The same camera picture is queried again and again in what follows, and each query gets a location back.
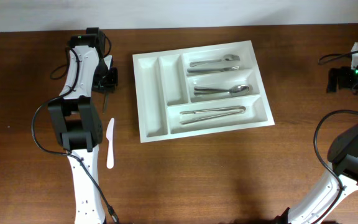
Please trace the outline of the metal fork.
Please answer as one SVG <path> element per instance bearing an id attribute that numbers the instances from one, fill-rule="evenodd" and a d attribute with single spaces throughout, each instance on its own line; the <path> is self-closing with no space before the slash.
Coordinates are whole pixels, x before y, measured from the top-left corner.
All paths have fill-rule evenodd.
<path id="1" fill-rule="evenodd" d="M 188 68 L 188 73 L 208 73 L 208 72 L 230 72 L 239 70 L 240 66 L 223 67 L 223 68 Z"/>
<path id="2" fill-rule="evenodd" d="M 241 60 L 241 58 L 238 55 L 226 54 L 223 57 L 218 58 L 218 59 L 190 62 L 189 66 L 197 67 L 199 65 L 206 65 L 206 64 L 211 64 L 211 63 L 231 62 L 231 61 L 240 61 L 240 60 Z"/>

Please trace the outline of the small bent spoon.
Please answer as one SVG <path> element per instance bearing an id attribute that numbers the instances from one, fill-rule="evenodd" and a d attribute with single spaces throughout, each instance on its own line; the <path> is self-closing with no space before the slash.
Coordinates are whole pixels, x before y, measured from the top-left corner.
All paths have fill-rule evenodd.
<path id="1" fill-rule="evenodd" d="M 109 92 L 106 92 L 104 94 L 104 102 L 103 102 L 103 114 L 105 114 L 106 110 L 107 110 L 107 107 L 108 107 L 108 101 L 109 101 Z"/>

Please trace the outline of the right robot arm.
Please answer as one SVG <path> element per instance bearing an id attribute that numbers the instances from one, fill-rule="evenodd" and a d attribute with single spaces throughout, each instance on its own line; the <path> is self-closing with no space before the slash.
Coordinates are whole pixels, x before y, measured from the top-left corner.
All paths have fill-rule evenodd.
<path id="1" fill-rule="evenodd" d="M 351 65 L 330 69 L 326 91 L 334 93 L 340 89 L 348 89 L 358 95 L 358 42 L 352 46 L 349 53 L 324 55 L 318 63 L 324 65 L 340 58 L 349 58 Z M 274 223 L 324 223 L 325 218 L 347 196 L 358 190 L 358 123 L 333 141 L 326 160 L 318 150 L 319 130 L 323 123 L 335 114 L 358 116 L 358 111 L 336 110 L 320 120 L 314 132 L 313 147 L 316 157 L 325 168 L 324 174 L 297 206 L 287 208 L 275 217 Z"/>

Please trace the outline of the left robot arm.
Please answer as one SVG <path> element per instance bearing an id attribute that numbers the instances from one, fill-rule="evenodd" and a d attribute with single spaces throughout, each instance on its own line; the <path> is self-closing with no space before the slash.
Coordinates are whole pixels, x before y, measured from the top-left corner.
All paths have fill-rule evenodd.
<path id="1" fill-rule="evenodd" d="M 109 93 L 117 86 L 117 69 L 105 49 L 111 41 L 97 27 L 74 35 L 67 46 L 67 79 L 57 100 L 48 104 L 58 144 L 68 155 L 75 193 L 75 223 L 105 223 L 98 185 L 98 153 L 103 125 L 92 92 Z"/>

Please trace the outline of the white cutlery tray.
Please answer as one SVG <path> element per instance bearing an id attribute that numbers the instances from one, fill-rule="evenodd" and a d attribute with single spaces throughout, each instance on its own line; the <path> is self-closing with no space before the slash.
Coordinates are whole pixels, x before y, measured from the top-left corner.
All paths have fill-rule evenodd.
<path id="1" fill-rule="evenodd" d="M 190 62 L 213 60 L 226 54 L 240 61 L 190 67 Z M 187 49 L 166 50 L 133 56 L 139 131 L 141 142 L 185 138 L 238 129 L 272 126 L 275 121 L 265 92 L 252 42 L 232 42 Z M 230 72 L 188 73 L 188 68 L 240 66 Z M 194 87 L 229 89 L 247 85 L 242 96 L 228 93 L 194 95 Z M 246 112 L 182 125 L 181 121 L 213 113 L 181 115 L 182 111 L 245 106 Z"/>

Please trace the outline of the metal tongs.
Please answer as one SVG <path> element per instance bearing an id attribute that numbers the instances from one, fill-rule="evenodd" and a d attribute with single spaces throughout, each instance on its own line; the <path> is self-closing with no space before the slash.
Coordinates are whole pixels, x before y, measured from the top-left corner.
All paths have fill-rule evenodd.
<path id="1" fill-rule="evenodd" d="M 246 112 L 245 106 L 228 106 L 223 108 L 210 108 L 210 109 L 203 109 L 203 110 L 192 110 L 192 111 L 182 111 L 180 112 L 181 115 L 189 115 L 189 114 L 205 114 L 205 113 L 213 113 L 211 116 L 205 116 L 195 119 L 189 119 L 186 121 L 181 121 L 180 124 L 187 125 L 193 124 L 201 121 L 207 121 L 210 119 L 222 118 L 225 116 L 231 116 L 236 114 L 242 114 Z"/>

